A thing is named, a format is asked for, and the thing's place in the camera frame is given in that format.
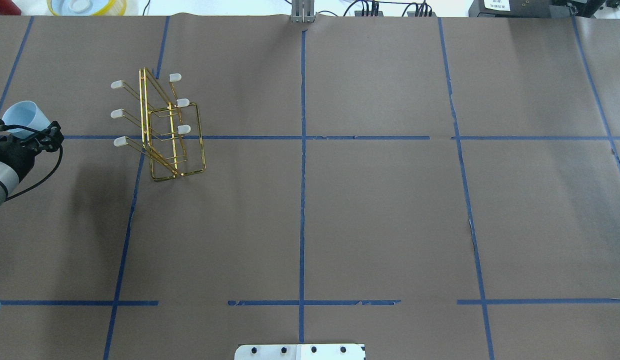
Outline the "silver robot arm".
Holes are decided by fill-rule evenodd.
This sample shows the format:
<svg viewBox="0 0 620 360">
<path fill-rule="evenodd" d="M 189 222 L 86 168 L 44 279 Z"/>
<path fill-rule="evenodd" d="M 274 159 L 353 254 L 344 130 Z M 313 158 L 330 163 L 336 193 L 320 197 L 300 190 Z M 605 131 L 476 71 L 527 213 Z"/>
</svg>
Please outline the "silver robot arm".
<svg viewBox="0 0 620 360">
<path fill-rule="evenodd" d="M 0 118 L 0 207 L 11 199 L 18 198 L 47 182 L 63 161 L 64 135 L 58 121 L 52 121 L 44 129 L 6 124 Z M 54 167 L 41 180 L 15 193 L 17 186 L 35 166 L 40 153 L 57 153 Z"/>
</svg>

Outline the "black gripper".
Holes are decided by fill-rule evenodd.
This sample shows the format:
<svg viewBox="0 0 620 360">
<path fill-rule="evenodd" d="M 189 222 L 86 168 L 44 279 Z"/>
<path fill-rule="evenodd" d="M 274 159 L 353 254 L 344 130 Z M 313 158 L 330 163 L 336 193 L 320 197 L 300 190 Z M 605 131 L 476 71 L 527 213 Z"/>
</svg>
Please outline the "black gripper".
<svg viewBox="0 0 620 360">
<path fill-rule="evenodd" d="M 15 173 L 20 182 L 29 174 L 35 166 L 35 158 L 42 152 L 59 152 L 56 164 L 40 183 L 51 178 L 60 167 L 63 160 L 64 135 L 61 132 L 58 121 L 52 121 L 43 130 L 34 130 L 23 125 L 8 125 L 0 118 L 0 133 L 8 130 L 26 130 L 34 132 L 25 138 L 16 137 L 15 134 L 0 136 L 0 162 L 8 165 Z"/>
</svg>

